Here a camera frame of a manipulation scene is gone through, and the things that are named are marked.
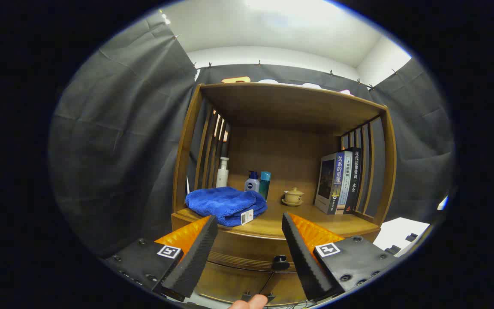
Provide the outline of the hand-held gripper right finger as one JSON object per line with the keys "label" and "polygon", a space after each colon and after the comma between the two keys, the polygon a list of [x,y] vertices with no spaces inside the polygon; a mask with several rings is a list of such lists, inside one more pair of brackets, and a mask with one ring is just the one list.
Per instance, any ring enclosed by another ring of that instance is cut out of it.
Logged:
{"label": "hand-held gripper right finger", "polygon": [[290,212],[283,213],[282,231],[308,300],[348,292],[398,262],[364,236],[339,236]]}

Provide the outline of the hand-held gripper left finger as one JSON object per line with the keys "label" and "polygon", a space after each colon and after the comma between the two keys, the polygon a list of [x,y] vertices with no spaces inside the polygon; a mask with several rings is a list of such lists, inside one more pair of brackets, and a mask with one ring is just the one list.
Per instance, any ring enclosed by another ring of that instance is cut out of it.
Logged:
{"label": "hand-held gripper left finger", "polygon": [[217,237],[214,215],[155,241],[140,238],[102,262],[141,288],[176,301],[191,297]]}

